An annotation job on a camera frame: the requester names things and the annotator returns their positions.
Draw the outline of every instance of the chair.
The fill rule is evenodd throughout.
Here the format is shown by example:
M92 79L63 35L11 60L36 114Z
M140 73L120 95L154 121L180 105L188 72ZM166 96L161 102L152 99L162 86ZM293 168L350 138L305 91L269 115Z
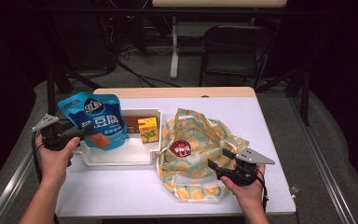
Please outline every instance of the chair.
M200 83L205 75L254 78L254 89L275 36L260 26L221 25L205 32L202 43Z

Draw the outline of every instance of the dark background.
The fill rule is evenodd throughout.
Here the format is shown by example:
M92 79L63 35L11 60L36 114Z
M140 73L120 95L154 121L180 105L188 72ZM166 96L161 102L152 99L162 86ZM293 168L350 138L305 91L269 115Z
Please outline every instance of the dark background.
M336 9L344 7L342 1L338 2ZM320 10L332 3L291 0L288 9ZM324 26L330 24L327 20L283 19L267 76L278 77L311 58L310 89L344 132L350 162L358 172L358 4L342 11L338 23L327 25L329 32ZM44 52L72 66L61 43L43 24L30 20L16 1L0 1L0 169L34 106L33 87L46 80L52 61ZM329 36L318 42L322 34ZM322 45L315 46L315 40ZM40 41L48 43L48 48L42 47Z

